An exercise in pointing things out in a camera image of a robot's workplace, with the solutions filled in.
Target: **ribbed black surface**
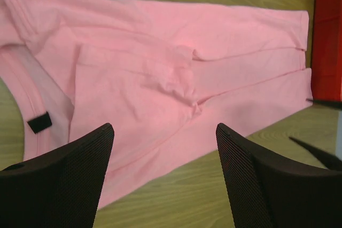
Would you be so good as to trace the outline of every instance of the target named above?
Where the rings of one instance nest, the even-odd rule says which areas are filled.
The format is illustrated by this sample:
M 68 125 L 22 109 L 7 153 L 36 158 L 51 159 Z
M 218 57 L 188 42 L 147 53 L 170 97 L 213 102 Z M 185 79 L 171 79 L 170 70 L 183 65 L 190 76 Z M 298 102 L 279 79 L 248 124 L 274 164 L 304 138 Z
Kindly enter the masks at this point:
M 236 228 L 274 228 L 253 157 L 218 126 L 217 145 Z
M 105 124 L 0 171 L 0 227 L 92 227 L 113 139 L 112 126 Z

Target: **red container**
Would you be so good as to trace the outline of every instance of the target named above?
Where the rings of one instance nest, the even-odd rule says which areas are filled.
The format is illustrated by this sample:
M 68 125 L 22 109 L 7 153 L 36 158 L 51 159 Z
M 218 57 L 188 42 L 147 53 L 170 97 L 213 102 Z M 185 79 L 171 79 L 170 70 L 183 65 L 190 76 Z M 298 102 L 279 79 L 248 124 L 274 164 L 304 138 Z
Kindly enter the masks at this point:
M 316 99 L 342 100 L 342 1 L 315 0 L 312 92 Z

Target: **pink cloth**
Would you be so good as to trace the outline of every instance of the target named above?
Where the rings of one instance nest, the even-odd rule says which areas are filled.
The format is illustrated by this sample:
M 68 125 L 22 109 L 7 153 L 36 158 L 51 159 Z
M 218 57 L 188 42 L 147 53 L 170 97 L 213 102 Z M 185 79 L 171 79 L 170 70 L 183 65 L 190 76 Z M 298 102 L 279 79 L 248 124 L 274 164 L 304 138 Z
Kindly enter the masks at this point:
M 99 203 L 307 106 L 308 14 L 143 0 L 0 0 L 0 75 L 30 159 L 115 130 Z M 48 111 L 52 126 L 28 120 Z

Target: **black tag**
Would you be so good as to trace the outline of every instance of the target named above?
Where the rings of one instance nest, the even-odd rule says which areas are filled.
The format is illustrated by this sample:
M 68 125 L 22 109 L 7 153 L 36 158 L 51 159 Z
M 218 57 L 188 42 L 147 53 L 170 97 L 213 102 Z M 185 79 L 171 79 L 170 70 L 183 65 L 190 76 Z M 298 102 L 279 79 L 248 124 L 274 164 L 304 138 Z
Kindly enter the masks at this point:
M 32 129 L 33 133 L 39 133 L 43 131 L 44 129 L 52 126 L 52 122 L 51 122 L 50 115 L 48 112 L 46 112 L 45 114 L 41 116 L 35 117 L 32 120 L 29 120 L 27 123 Z

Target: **wooden table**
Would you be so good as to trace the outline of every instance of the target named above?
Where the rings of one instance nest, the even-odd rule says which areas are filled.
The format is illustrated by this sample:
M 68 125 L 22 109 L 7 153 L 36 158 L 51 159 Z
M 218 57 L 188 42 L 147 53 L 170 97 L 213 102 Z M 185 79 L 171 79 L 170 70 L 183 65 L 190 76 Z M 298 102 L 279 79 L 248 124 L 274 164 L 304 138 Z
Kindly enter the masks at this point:
M 314 0 L 167 0 L 251 5 L 308 10 Z M 307 53 L 309 64 L 310 50 Z M 0 170 L 22 160 L 23 121 L 13 97 L 0 80 Z M 291 159 L 319 166 L 306 151 L 287 139 L 293 135 L 334 152 L 338 113 L 311 107 L 250 136 L 255 142 Z M 95 227 L 233 227 L 217 152 L 156 179 L 97 213 Z

